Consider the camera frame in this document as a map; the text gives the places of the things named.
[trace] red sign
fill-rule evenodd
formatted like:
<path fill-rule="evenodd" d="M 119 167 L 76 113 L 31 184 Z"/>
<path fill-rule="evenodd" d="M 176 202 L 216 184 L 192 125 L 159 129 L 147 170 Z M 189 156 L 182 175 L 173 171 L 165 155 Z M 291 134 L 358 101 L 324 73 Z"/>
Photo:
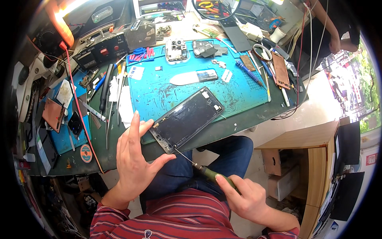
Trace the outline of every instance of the red sign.
<path fill-rule="evenodd" d="M 375 164 L 377 161 L 377 155 L 378 155 L 378 153 L 366 156 L 366 166 L 371 165 L 371 164 Z"/>

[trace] knee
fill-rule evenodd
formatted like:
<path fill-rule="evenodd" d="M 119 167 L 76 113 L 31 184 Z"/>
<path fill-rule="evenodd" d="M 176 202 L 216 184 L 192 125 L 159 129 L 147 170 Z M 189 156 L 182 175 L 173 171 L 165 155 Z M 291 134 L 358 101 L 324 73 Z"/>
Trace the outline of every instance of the knee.
<path fill-rule="evenodd" d="M 241 148 L 244 150 L 253 151 L 253 141 L 247 136 L 237 136 L 237 141 L 240 144 Z"/>

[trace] blue screwdriver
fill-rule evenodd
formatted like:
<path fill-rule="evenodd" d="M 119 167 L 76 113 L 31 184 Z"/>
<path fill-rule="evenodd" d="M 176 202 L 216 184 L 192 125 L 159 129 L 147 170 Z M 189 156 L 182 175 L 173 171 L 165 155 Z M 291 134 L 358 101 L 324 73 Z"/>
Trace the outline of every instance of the blue screwdriver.
<path fill-rule="evenodd" d="M 259 84 L 259 86 L 262 86 L 265 90 L 267 90 L 263 83 L 248 68 L 246 68 L 241 61 L 237 60 L 236 65 L 243 69 L 257 84 Z"/>

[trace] workbench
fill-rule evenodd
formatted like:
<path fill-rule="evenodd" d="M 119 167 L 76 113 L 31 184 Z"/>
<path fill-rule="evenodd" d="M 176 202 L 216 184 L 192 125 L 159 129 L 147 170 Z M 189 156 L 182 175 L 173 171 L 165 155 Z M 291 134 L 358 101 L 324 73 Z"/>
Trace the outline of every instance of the workbench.
<path fill-rule="evenodd" d="M 187 24 L 190 27 L 189 31 L 186 31 L 186 33 L 182 34 L 181 31 L 179 31 L 177 34 L 181 35 L 184 38 L 184 40 L 205 39 L 206 38 L 205 35 L 192 31 L 191 29 L 192 25 L 197 24 L 197 22 L 195 22 L 195 19 L 193 17 L 190 17 L 190 18 L 186 17 L 182 21 L 174 23 L 174 24 L 178 24 L 179 29 L 181 28 L 180 23 L 183 21 L 185 21 L 184 24 Z M 176 36 L 174 35 L 174 32 L 175 33 L 177 32 L 176 29 L 174 30 L 174 26 L 173 26 L 173 35 L 171 36 L 171 38 L 176 38 Z M 99 72 L 105 72 L 107 69 L 107 65 L 108 64 L 101 66 Z M 299 93 L 298 104 L 300 105 L 302 104 L 303 98 L 305 95 L 305 88 L 300 79 L 299 79 L 299 86 L 302 86 L 303 88 L 303 91 Z M 272 98 L 270 102 L 248 109 L 244 112 L 235 114 L 231 117 L 228 117 L 227 119 L 223 119 L 223 120 L 209 124 L 206 128 L 204 128 L 196 136 L 194 136 L 191 140 L 189 140 L 185 145 L 183 145 L 181 147 L 181 150 L 182 151 L 190 150 L 190 149 L 197 148 L 199 146 L 206 145 L 208 143 L 220 140 L 232 134 L 238 133 L 242 130 L 251 128 L 266 120 L 274 118 L 275 116 L 280 115 L 281 113 L 284 113 L 293 108 L 292 105 L 290 107 L 285 106 L 285 100 L 282 95 L 282 91 L 279 89 L 278 86 L 275 85 L 272 78 L 269 78 L 269 90 L 270 90 L 270 95 Z M 286 93 L 292 102 L 297 101 L 297 94 L 292 88 L 290 90 L 286 90 Z M 90 106 L 96 110 L 99 109 L 100 94 L 101 94 L 101 89 L 94 95 L 92 101 L 90 102 Z M 106 149 L 106 142 L 105 142 L 105 123 L 101 122 L 101 128 L 97 129 L 93 121 L 90 119 L 90 117 L 88 117 L 89 124 L 90 124 L 92 145 L 97 154 L 98 160 L 102 166 L 103 171 L 117 168 L 116 159 L 115 159 L 116 145 L 117 145 L 118 138 L 126 130 L 121 122 L 119 123 L 119 126 L 117 126 L 117 117 L 116 117 L 117 112 L 116 110 L 114 111 L 115 111 L 114 117 L 112 117 L 110 122 L 110 129 L 109 129 L 109 136 L 108 136 L 108 145 L 109 145 L 108 150 Z M 142 148 L 142 154 L 145 157 L 146 161 L 155 160 L 157 157 L 159 157 L 161 154 L 164 153 L 164 150 L 160 147 L 160 145 L 157 142 L 143 144 L 141 148 Z M 38 155 L 36 155 L 36 158 L 37 158 L 36 162 L 31 163 L 31 169 L 29 171 L 30 175 L 46 175 L 44 167 L 42 166 L 42 163 L 40 159 L 38 158 Z M 71 168 L 67 168 L 68 162 L 70 162 Z M 55 164 L 55 167 L 50 170 L 49 176 L 90 174 L 90 173 L 99 172 L 99 171 L 100 169 L 94 157 L 90 163 L 85 163 L 80 158 L 79 148 L 76 148 L 76 151 L 70 150 L 59 156 Z"/>

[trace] person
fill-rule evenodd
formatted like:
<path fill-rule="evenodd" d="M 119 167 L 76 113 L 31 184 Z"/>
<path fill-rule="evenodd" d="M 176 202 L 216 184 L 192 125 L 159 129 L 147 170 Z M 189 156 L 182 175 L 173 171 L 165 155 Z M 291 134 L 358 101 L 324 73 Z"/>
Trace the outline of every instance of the person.
<path fill-rule="evenodd" d="M 349 52 L 356 52 L 359 45 L 359 28 L 354 22 L 352 16 L 348 14 L 346 8 L 338 0 L 310 0 L 312 12 L 316 15 L 312 21 L 312 71 L 316 69 L 322 62 L 323 58 L 329 56 L 331 53 L 336 54 L 340 50 Z M 322 31 L 325 26 L 324 36 L 320 51 L 320 40 Z M 342 35 L 349 32 L 350 38 L 341 39 Z M 299 66 L 299 74 L 303 79 L 304 76 L 309 74 L 310 54 L 311 54 L 311 32 L 310 24 L 304 27 L 304 33 L 298 38 L 295 50 L 293 51 L 291 60 L 296 69 L 298 66 L 298 59 L 300 49 L 301 59 Z"/>
<path fill-rule="evenodd" d="M 229 221 L 229 208 L 268 227 L 269 238 L 297 238 L 297 218 L 267 206 L 265 189 L 243 179 L 253 152 L 251 139 L 230 136 L 201 148 L 219 154 L 208 166 L 219 173 L 215 185 L 194 174 L 183 156 L 163 154 L 151 164 L 145 161 L 140 137 L 153 122 L 140 122 L 136 111 L 130 128 L 118 139 L 120 179 L 98 205 L 91 238 L 238 238 Z M 192 160 L 190 151 L 185 156 Z M 229 176 L 241 195 L 220 174 Z M 147 200 L 145 214 L 129 219 L 129 202 L 139 195 Z M 223 202 L 218 199 L 221 196 L 225 196 Z"/>

